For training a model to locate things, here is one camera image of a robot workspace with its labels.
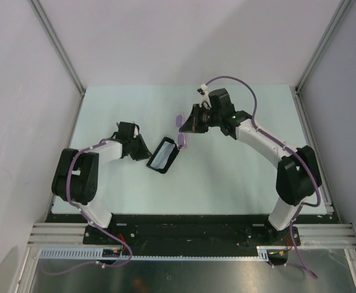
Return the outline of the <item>pink purple sunglasses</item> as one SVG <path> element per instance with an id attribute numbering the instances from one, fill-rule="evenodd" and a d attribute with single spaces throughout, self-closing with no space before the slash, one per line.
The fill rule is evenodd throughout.
<path id="1" fill-rule="evenodd" d="M 188 147 L 187 134 L 180 130 L 180 128 L 183 126 L 184 123 L 185 123 L 184 113 L 177 114 L 175 117 L 175 120 L 174 120 L 174 124 L 175 124 L 176 129 L 178 130 L 176 144 L 180 150 L 187 149 L 187 147 Z"/>

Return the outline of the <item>light blue cleaning cloth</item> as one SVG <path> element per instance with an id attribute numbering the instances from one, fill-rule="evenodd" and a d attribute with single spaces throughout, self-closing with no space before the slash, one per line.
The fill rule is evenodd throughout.
<path id="1" fill-rule="evenodd" d="M 151 166 L 156 169 L 164 168 L 174 148 L 175 148 L 175 144 L 164 142 L 161 149 L 155 155 L 155 158 L 152 161 Z"/>

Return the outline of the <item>black glasses case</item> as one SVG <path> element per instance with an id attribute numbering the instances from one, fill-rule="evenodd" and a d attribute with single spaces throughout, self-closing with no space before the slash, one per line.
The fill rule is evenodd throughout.
<path id="1" fill-rule="evenodd" d="M 179 151 L 180 149 L 173 139 L 164 137 L 146 166 L 155 172 L 165 174 L 173 164 Z"/>

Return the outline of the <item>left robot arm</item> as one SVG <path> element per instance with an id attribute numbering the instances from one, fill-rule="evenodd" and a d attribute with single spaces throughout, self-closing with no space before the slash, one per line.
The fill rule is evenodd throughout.
<path id="1" fill-rule="evenodd" d="M 151 157 L 134 122 L 119 122 L 118 130 L 99 143 L 77 150 L 62 150 L 52 180 L 51 190 L 55 196 L 75 207 L 97 228 L 96 236 L 105 244 L 111 244 L 118 230 L 110 224 L 112 213 L 96 198 L 100 168 L 113 161 L 129 156 L 134 161 Z"/>

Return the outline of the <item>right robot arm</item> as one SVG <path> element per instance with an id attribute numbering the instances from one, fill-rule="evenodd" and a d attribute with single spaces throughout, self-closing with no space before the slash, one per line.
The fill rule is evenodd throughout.
<path id="1" fill-rule="evenodd" d="M 237 111 L 226 89 L 208 92 L 207 86 L 198 89 L 201 102 L 194 104 L 180 132 L 206 133 L 217 127 L 225 135 L 242 142 L 261 154 L 277 170 L 277 203 L 268 216 L 264 229 L 265 240 L 278 245 L 286 238 L 285 228 L 297 217 L 306 198 L 321 199 L 321 174 L 315 151 L 306 145 L 293 147 L 272 136 L 258 124 L 253 115 Z"/>

